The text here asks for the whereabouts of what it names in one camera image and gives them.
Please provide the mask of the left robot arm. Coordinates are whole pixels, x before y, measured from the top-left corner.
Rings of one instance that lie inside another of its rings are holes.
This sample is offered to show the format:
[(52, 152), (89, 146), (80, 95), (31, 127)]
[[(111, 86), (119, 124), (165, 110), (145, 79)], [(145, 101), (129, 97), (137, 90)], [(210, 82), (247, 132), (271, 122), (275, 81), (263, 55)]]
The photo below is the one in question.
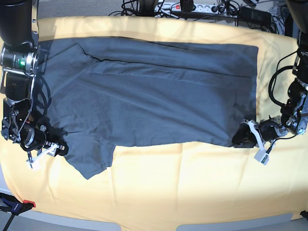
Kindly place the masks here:
[[(308, 126), (308, 2), (306, 0), (286, 1), (288, 10), (296, 23), (299, 33), (298, 49), (293, 65), (277, 69), (270, 79), (268, 86), (269, 98), (281, 108), (281, 115), (269, 117), (260, 122), (244, 121), (236, 134), (232, 144), (235, 148), (261, 147), (270, 142), (266, 153), (270, 153), (278, 140), (287, 140), (288, 133), (293, 137), (305, 133)], [(295, 75), (294, 81), (288, 88), (287, 103), (282, 103), (274, 97), (274, 87), (277, 76), (286, 70)]]

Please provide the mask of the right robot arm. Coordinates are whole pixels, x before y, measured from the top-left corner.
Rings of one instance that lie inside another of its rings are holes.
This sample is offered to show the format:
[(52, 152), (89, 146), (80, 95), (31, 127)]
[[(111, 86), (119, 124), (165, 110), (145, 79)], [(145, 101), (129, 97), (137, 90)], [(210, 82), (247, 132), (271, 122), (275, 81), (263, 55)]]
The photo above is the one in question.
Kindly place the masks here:
[(46, 124), (32, 116), (40, 53), (38, 4), (37, 0), (0, 2), (0, 92), (5, 96), (1, 135), (20, 145), (31, 168), (44, 155), (65, 155), (68, 151), (63, 139), (51, 135)]

